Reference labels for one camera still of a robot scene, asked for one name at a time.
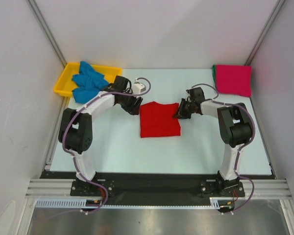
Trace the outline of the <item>red t shirt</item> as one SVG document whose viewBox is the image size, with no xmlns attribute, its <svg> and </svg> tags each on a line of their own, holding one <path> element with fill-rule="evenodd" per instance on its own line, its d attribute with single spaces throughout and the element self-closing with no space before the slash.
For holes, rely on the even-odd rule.
<svg viewBox="0 0 294 235">
<path fill-rule="evenodd" d="M 159 138 L 181 135 L 178 119 L 173 115 L 178 103 L 161 104 L 155 101 L 140 106 L 140 137 Z"/>
</svg>

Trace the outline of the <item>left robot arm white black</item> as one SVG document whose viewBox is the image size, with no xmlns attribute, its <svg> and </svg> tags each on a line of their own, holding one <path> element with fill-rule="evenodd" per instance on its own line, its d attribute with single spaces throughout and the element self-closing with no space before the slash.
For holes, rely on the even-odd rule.
<svg viewBox="0 0 294 235">
<path fill-rule="evenodd" d="M 130 115 L 138 115 L 142 96 L 151 89 L 151 83 L 145 78 L 137 78 L 134 83 L 123 76 L 116 76 L 99 93 L 77 109 L 66 108 L 63 111 L 58 140 L 62 149 L 73 160 L 76 177 L 82 181 L 81 189 L 92 196 L 101 190 L 108 197 L 109 190 L 93 180 L 96 169 L 85 152 L 93 141 L 93 121 L 107 109 L 119 104 Z"/>
</svg>

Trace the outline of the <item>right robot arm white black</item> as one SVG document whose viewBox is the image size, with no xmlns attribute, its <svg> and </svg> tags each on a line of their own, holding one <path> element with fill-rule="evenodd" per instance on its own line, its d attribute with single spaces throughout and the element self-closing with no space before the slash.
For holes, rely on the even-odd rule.
<svg viewBox="0 0 294 235">
<path fill-rule="evenodd" d="M 239 190 L 243 177 L 239 173 L 243 149 L 255 138 L 255 123 L 244 103 L 222 103 L 216 98 L 206 99 L 199 84 L 186 91 L 187 98 L 181 99 L 173 115 L 177 119 L 190 119 L 192 114 L 216 118 L 219 123 L 220 137 L 225 144 L 223 161 L 214 182 L 202 182 L 203 194 L 228 196 Z"/>
</svg>

